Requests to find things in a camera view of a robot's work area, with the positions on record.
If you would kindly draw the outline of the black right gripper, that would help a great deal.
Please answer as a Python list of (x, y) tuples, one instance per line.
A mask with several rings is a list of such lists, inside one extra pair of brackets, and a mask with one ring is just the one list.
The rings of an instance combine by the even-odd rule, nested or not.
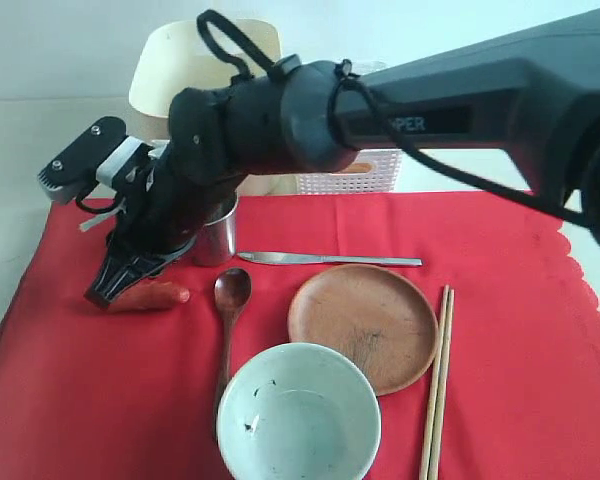
[(245, 173), (198, 149), (168, 144), (151, 162), (141, 185), (126, 198), (107, 238), (107, 254), (84, 297), (110, 306), (126, 289), (156, 281), (182, 257), (204, 225), (237, 198)]

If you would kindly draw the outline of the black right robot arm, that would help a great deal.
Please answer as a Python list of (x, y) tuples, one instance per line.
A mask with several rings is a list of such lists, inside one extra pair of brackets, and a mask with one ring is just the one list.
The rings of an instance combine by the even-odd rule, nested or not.
[(247, 176), (336, 172), (372, 148), (600, 246), (600, 9), (362, 76), (349, 60), (273, 61), (213, 10), (196, 26), (237, 73), (172, 100), (169, 143), (133, 177), (86, 291), (98, 307), (188, 251)]

